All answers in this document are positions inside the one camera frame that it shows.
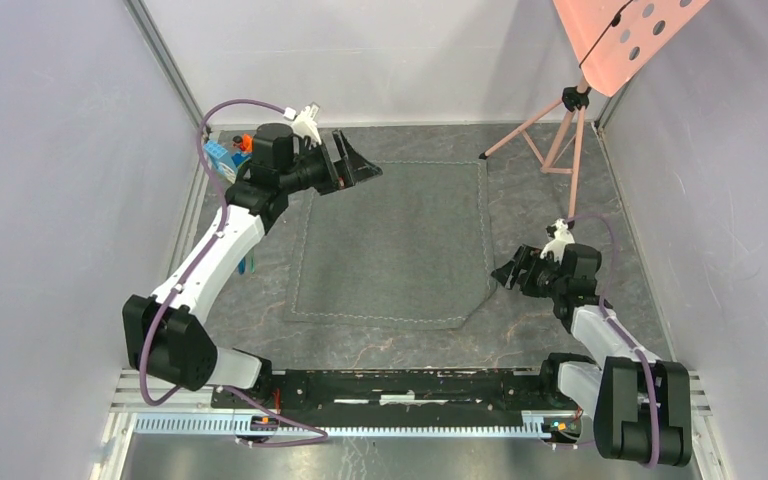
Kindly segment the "grey cloth napkin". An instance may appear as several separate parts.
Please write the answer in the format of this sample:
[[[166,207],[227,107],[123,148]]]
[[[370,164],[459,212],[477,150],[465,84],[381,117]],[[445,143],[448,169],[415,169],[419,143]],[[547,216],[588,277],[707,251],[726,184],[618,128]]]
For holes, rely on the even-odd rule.
[[[493,295],[485,164],[382,169],[344,192],[304,199],[286,321],[457,329]]]

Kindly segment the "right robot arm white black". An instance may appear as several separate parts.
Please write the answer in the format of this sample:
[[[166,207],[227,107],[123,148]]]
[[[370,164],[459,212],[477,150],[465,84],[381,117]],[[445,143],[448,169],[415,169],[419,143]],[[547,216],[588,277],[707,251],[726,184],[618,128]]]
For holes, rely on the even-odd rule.
[[[589,352],[539,378],[545,405],[573,400],[590,417],[606,459],[683,467],[692,457],[689,371],[648,351],[619,322],[596,292],[601,266],[601,253],[590,246],[522,245],[491,276],[508,290],[551,300],[555,317]]]

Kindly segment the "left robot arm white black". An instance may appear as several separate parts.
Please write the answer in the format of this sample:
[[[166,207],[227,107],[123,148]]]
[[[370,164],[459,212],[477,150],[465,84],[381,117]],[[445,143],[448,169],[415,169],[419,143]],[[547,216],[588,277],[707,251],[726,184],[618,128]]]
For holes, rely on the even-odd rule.
[[[211,229],[150,295],[133,295],[123,306],[128,360],[143,379],[190,391],[234,386],[238,397],[255,408],[272,399],[274,381],[262,373],[263,359],[218,347],[204,323],[226,282],[287,209],[291,195],[308,189],[328,195],[381,175],[342,131],[332,136],[335,159],[316,136],[287,124],[257,128],[250,159],[226,190]]]

